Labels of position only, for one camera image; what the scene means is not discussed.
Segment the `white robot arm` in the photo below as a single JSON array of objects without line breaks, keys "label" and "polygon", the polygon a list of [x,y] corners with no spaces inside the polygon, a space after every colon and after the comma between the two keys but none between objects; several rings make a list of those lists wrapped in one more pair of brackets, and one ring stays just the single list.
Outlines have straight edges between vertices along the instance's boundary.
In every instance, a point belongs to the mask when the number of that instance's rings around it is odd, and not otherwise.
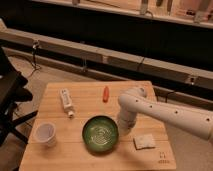
[{"label": "white robot arm", "polygon": [[171,124],[213,144],[213,112],[149,100],[142,87],[133,87],[118,97],[119,131],[128,134],[136,124],[138,114]]}]

